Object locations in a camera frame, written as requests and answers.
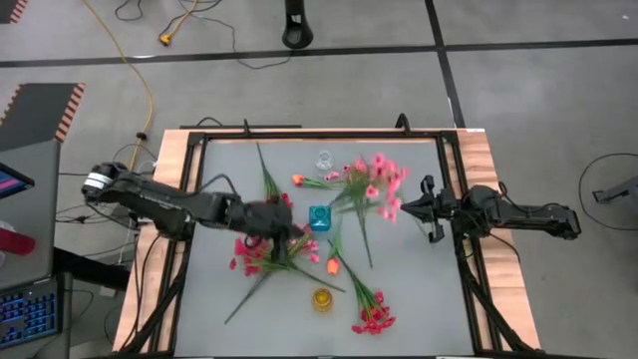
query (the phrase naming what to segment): orange and black striped tape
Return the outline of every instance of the orange and black striped tape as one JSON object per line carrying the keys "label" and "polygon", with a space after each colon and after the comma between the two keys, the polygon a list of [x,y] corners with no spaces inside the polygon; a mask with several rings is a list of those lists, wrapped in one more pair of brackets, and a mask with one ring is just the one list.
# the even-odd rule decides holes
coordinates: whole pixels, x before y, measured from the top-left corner
{"label": "orange and black striped tape", "polygon": [[0,115],[0,126],[2,126],[2,122],[7,117],[7,114],[9,113],[9,111],[11,111],[11,105],[13,105],[13,101],[18,96],[20,89],[22,89],[22,85],[18,85],[18,87],[16,88],[16,91],[13,93],[13,96],[11,97],[11,101],[9,101],[9,104],[7,104],[7,107],[4,109],[4,112],[2,113],[2,115]]}
{"label": "orange and black striped tape", "polygon": [[56,131],[55,139],[59,142],[63,142],[69,133],[69,129],[71,128],[71,122],[73,121],[74,116],[76,115],[76,111],[78,111],[78,107],[80,106],[80,102],[82,101],[82,96],[84,96],[84,89],[86,85],[84,83],[79,83],[73,88],[73,92],[71,92],[71,99],[67,104],[67,108],[64,110],[64,115],[62,115],[62,120],[58,125],[58,130]]}
{"label": "orange and black striped tape", "polygon": [[20,21],[22,17],[22,13],[24,12],[25,7],[27,7],[27,0],[18,0],[16,1],[16,7],[13,8],[11,15],[9,15],[9,23],[15,24]]}

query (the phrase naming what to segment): gray floor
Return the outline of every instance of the gray floor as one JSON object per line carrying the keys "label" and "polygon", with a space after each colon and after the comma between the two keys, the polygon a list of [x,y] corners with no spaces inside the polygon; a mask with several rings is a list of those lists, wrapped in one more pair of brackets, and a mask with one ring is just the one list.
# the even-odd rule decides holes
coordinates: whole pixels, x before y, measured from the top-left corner
{"label": "gray floor", "polygon": [[[143,1],[145,18],[133,23],[115,19],[118,3],[92,1],[127,55],[230,51],[227,29],[195,19],[184,23],[170,48],[160,45],[157,33],[179,13],[175,1]],[[224,1],[206,15],[237,27],[240,51],[282,49],[282,3]],[[312,48],[434,42],[420,0],[307,3],[315,30]],[[632,0],[447,0],[436,6],[448,44],[638,37],[638,5]],[[135,4],[129,10],[133,13]],[[117,56],[76,0],[30,0],[20,23],[0,26],[0,35],[0,61]],[[487,129],[496,168],[514,199],[578,207],[578,177],[589,161],[611,152],[638,152],[638,47],[449,56],[467,125]],[[294,58],[260,71],[233,61],[148,64],[140,70],[158,103],[149,141],[154,153],[164,129],[204,116],[227,124],[245,118],[253,124],[382,127],[404,112],[413,126],[454,126],[433,53]],[[24,82],[87,84],[63,145],[62,171],[85,172],[109,161],[144,124],[144,88],[126,66],[0,69],[0,104]],[[631,159],[597,166],[585,179],[584,192],[637,176],[635,169]],[[61,179],[59,208],[80,203],[80,185],[80,179]],[[626,202],[597,206],[588,194],[586,205],[607,222],[636,222],[635,207]],[[554,353],[634,358],[636,232],[605,229],[584,215],[580,221],[583,234],[573,242],[539,233],[514,235],[541,344]],[[56,243],[90,253],[121,245],[125,236],[112,224],[64,224]],[[102,324],[118,300],[101,299],[74,331],[74,343],[91,341],[75,348],[75,357],[108,350]],[[78,301],[77,310],[84,305]],[[117,319],[110,322],[115,326]]]}

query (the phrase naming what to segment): yellow cable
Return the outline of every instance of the yellow cable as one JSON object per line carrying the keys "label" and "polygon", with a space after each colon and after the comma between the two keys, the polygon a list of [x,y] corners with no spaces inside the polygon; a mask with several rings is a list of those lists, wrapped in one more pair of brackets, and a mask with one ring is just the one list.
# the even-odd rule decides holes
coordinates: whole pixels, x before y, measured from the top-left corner
{"label": "yellow cable", "polygon": [[182,17],[179,18],[179,21],[177,21],[177,25],[175,26],[174,29],[172,29],[172,31],[170,31],[168,34],[161,34],[159,35],[159,41],[164,45],[164,46],[168,46],[170,45],[170,39],[172,38],[172,36],[179,31],[179,28],[181,27],[181,23],[190,15],[190,13],[192,13],[192,11],[195,9],[195,7],[197,6],[197,1],[199,0],[193,0],[192,1],[192,6],[190,6],[190,9],[188,9],[188,11],[186,11],[185,14],[183,14]]}
{"label": "yellow cable", "polygon": [[[104,21],[102,21],[102,18],[100,17],[100,15],[98,15],[98,13],[89,4],[89,2],[87,0],[82,0],[82,2],[84,2],[85,5],[87,5],[89,10],[91,10],[93,15],[100,22],[100,25],[102,25],[102,27],[109,34],[109,36],[111,37],[111,40],[113,40],[113,43],[116,45],[116,48],[118,48],[118,52],[120,53],[120,58],[122,59],[122,62],[127,64],[127,65],[129,65],[131,67],[131,69],[133,71],[135,71],[135,73],[138,75],[140,80],[142,80],[142,83],[144,84],[144,87],[147,89],[147,95],[149,95],[149,115],[147,116],[147,121],[144,124],[144,129],[142,130],[142,132],[145,134],[149,130],[149,127],[151,126],[151,124],[153,123],[153,114],[155,112],[155,106],[156,106],[155,102],[153,101],[153,92],[151,92],[151,87],[149,87],[149,84],[147,83],[147,80],[144,79],[144,76],[142,76],[140,71],[138,71],[138,69],[133,64],[131,64],[129,61],[127,61],[127,57],[124,55],[124,52],[122,51],[122,47],[120,47],[120,44],[118,43],[118,40],[116,40],[116,37],[113,35],[111,30],[109,30],[109,27],[107,26],[107,24],[105,24]],[[135,169],[134,165],[136,163],[136,158],[138,156],[138,149],[140,148],[140,144],[141,143],[142,143],[142,139],[138,139],[138,141],[136,142],[135,149],[133,150],[133,155],[131,156],[131,161],[129,162],[129,169],[131,171],[133,171]]]}

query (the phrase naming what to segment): gray table surface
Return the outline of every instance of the gray table surface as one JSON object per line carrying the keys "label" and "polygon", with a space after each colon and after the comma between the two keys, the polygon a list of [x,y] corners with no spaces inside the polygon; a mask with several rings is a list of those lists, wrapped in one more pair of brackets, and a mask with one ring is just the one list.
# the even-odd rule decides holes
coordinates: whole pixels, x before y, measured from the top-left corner
{"label": "gray table surface", "polygon": [[29,255],[5,253],[0,289],[51,274],[60,143],[48,141],[0,153],[0,163],[31,178],[33,188],[0,199],[0,220],[36,241]]}
{"label": "gray table surface", "polygon": [[[433,175],[441,185],[441,170],[434,143],[372,144],[346,142],[262,143],[264,158],[276,182],[294,202],[297,222],[308,220],[308,207],[326,204],[335,190],[297,188],[293,174],[315,175],[320,150],[328,149],[340,168],[358,156],[369,159],[385,153],[412,173],[403,186],[406,198],[420,196],[419,183]],[[243,200],[264,198],[261,168],[254,143],[208,143],[202,181],[225,173]],[[228,191],[222,181],[209,190]],[[450,227],[444,223],[446,233]],[[193,239],[186,286],[179,309],[175,355],[315,356],[315,355],[468,355],[472,353],[461,281],[449,237],[431,245],[405,213],[391,224],[368,214],[369,241],[374,269],[354,213],[343,216],[344,256],[371,288],[382,289],[395,325],[380,336],[357,335],[351,326],[360,322],[352,284],[345,271],[330,277],[325,271],[329,244],[319,234],[322,262],[300,259],[299,264],[347,290],[331,290],[334,307],[315,312],[312,293],[321,285],[293,273],[275,273],[235,317],[223,321],[255,281],[243,275],[242,264],[230,270],[234,240],[231,231],[198,227]]]}

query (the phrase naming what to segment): black stand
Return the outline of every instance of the black stand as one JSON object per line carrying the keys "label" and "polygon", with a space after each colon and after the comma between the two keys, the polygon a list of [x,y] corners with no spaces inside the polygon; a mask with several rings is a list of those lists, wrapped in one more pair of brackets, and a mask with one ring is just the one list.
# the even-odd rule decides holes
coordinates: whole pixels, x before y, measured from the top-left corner
{"label": "black stand", "polygon": [[594,191],[592,194],[598,203],[607,203],[616,197],[625,195],[631,195],[638,202],[638,177],[628,179],[608,190]]}
{"label": "black stand", "polygon": [[314,35],[308,21],[304,0],[286,0],[286,28],[281,41],[287,48],[297,50],[310,45]]}
{"label": "black stand", "polygon": [[63,272],[72,273],[73,277],[78,280],[122,291],[127,290],[131,274],[122,267],[103,264],[97,260],[54,247],[53,273]]}

